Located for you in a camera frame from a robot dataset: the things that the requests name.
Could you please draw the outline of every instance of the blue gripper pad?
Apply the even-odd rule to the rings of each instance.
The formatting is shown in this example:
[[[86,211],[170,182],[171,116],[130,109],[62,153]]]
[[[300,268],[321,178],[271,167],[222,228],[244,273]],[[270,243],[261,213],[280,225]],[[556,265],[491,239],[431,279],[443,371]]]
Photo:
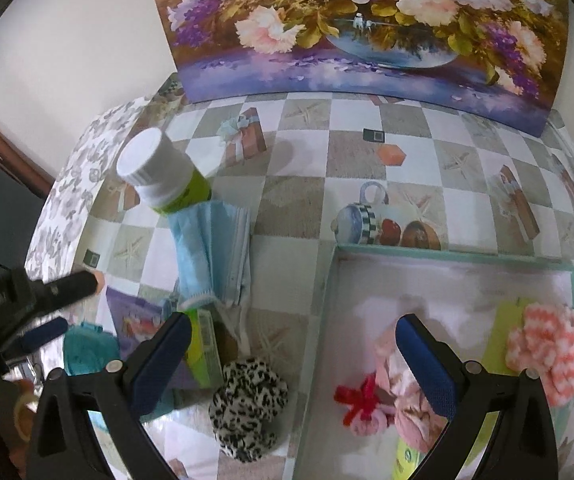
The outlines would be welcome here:
[[[398,320],[396,344],[433,411],[453,420],[460,401],[462,381],[459,375],[462,373],[454,370],[452,357],[458,362],[460,360],[448,346],[436,341],[414,314],[407,314]],[[447,367],[441,362],[442,355],[436,355],[443,354],[445,350],[452,354],[447,355],[450,361]]]
[[[136,416],[151,413],[178,364],[192,342],[192,322],[185,314],[173,314],[158,330],[154,338],[142,342],[127,360],[137,365],[132,382],[130,407]],[[142,366],[138,366],[144,356]]]
[[[69,325],[64,317],[55,317],[47,323],[25,332],[20,338],[21,346],[25,353],[31,354],[49,341],[63,335],[68,328]]]

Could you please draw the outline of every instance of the yellow paper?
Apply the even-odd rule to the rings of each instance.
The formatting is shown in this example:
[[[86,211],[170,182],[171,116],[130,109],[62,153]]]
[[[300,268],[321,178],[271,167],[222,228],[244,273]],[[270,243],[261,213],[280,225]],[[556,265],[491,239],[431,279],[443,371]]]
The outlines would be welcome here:
[[[518,375],[513,370],[510,370],[504,363],[504,357],[507,354],[507,336],[512,328],[522,326],[522,314],[529,303],[533,303],[533,300],[518,298],[518,301],[515,303],[503,301],[498,305],[491,335],[489,336],[489,341],[487,342],[483,358],[480,362],[484,369],[490,374]],[[465,465],[471,463],[489,442],[497,419],[497,412],[487,413],[483,425],[478,432],[476,441],[471,448],[471,452],[469,452],[469,456],[465,461]]]
[[[396,463],[394,472],[391,475],[393,480],[407,480],[422,462],[424,454],[416,449],[410,448],[403,439],[398,439],[396,450]]]

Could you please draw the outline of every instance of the pink cloth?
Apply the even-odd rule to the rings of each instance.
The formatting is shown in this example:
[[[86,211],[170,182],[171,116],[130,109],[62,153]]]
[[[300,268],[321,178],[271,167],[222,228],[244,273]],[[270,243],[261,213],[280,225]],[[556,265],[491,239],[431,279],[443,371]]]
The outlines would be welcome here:
[[[388,408],[389,406],[379,404],[368,417],[360,411],[358,415],[353,417],[349,426],[350,431],[356,436],[369,436],[382,433],[389,427],[386,413]]]
[[[440,436],[447,420],[436,415],[416,378],[396,346],[396,323],[375,341],[376,384],[394,399],[389,420],[400,438],[427,453]]]
[[[548,404],[563,406],[574,396],[574,310],[532,303],[523,319],[507,337],[505,362],[516,372],[535,368]]]

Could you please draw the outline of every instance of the surgical mask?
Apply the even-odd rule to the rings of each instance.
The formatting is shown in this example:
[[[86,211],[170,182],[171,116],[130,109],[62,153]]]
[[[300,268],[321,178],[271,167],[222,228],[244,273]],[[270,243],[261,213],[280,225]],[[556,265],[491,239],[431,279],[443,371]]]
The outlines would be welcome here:
[[[167,219],[176,244],[178,309],[240,303],[249,286],[249,210],[211,200]]]

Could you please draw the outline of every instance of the flower painting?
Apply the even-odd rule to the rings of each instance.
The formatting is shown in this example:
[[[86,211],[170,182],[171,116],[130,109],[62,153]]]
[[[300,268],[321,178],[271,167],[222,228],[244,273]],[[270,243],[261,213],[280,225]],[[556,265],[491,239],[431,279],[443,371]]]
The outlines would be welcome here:
[[[156,0],[187,96],[363,92],[539,136],[567,0]]]

